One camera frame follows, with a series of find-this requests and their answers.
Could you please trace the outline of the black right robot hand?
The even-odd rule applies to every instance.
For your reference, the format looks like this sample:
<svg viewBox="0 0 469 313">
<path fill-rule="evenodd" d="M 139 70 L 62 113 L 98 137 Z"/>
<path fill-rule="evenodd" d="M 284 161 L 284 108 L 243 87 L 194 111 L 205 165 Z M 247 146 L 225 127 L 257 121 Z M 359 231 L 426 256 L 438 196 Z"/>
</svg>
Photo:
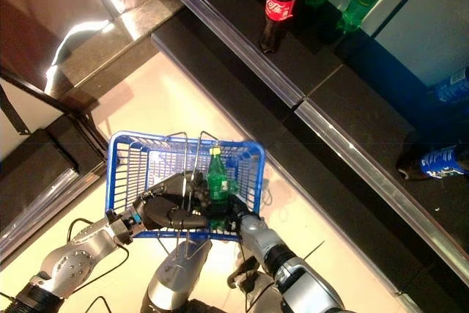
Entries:
<svg viewBox="0 0 469 313">
<path fill-rule="evenodd" d="M 241 218 L 256 215 L 241 199 L 235 180 L 225 174 L 212 174 L 209 178 L 196 171 L 191 187 L 191 206 L 197 215 L 207 219 L 207 227 L 210 230 L 239 232 Z"/>
</svg>

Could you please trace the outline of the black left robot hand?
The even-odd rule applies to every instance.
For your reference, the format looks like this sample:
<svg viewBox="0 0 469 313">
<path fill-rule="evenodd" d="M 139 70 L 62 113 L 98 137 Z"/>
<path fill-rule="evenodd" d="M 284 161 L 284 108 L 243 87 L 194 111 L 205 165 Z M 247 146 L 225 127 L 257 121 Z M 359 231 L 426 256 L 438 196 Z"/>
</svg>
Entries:
<svg viewBox="0 0 469 313">
<path fill-rule="evenodd" d="M 149 187 L 136 197 L 133 208 L 148 230 L 204 229 L 208 218 L 194 214 L 197 207 L 210 205 L 207 181 L 201 172 L 176 173 Z"/>
</svg>

